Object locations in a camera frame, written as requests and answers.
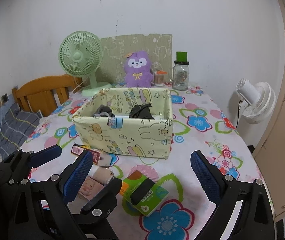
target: black cable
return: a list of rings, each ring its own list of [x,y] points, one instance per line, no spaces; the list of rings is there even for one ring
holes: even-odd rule
[[[237,126],[238,126],[238,120],[239,120],[239,110],[240,110],[240,107],[239,107],[239,105],[242,103],[242,101],[240,100],[239,102],[238,102],[238,114],[237,114],[237,124],[236,124],[236,129],[237,129]]]

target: plush toy face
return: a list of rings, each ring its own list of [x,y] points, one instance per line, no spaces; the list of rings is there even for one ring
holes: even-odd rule
[[[141,66],[145,66],[147,64],[147,60],[145,58],[140,58],[136,61],[135,58],[130,58],[128,61],[129,67],[140,68]]]
[[[133,53],[127,58],[124,64],[124,71],[126,73],[135,73],[141,71],[150,72],[151,61],[148,57],[148,53],[145,51],[138,51]]]

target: green jar lid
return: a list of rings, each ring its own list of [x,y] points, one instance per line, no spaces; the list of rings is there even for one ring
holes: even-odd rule
[[[177,51],[176,52],[176,61],[187,62],[187,52]]]

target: fabric storage box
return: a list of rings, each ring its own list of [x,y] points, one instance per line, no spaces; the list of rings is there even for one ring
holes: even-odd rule
[[[129,118],[135,105],[150,103],[156,120]],[[93,117],[100,105],[115,117]],[[72,117],[83,143],[121,155],[168,158],[174,119],[171,95],[163,88],[111,88],[100,90]]]

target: green desk fan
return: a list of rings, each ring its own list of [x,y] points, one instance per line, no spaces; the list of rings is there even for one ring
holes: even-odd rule
[[[102,56],[100,39],[90,32],[74,32],[60,45],[59,63],[64,71],[74,77],[89,75],[90,85],[81,92],[85,97],[92,97],[99,90],[112,87],[107,82],[97,83],[96,80],[96,71],[100,67]]]

